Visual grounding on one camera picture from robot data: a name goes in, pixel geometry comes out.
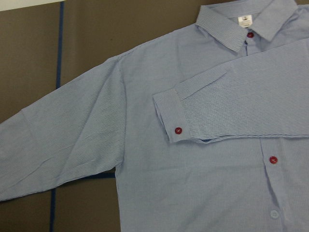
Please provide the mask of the light blue striped shirt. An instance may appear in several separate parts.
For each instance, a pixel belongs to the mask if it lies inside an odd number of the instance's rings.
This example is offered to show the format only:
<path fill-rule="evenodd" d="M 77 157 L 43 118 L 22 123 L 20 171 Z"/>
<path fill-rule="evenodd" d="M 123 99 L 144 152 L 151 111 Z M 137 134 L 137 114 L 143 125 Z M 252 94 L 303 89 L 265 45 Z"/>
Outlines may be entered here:
<path fill-rule="evenodd" d="M 308 5 L 203 5 L 0 126 L 2 201 L 112 168 L 124 232 L 308 231 Z"/>

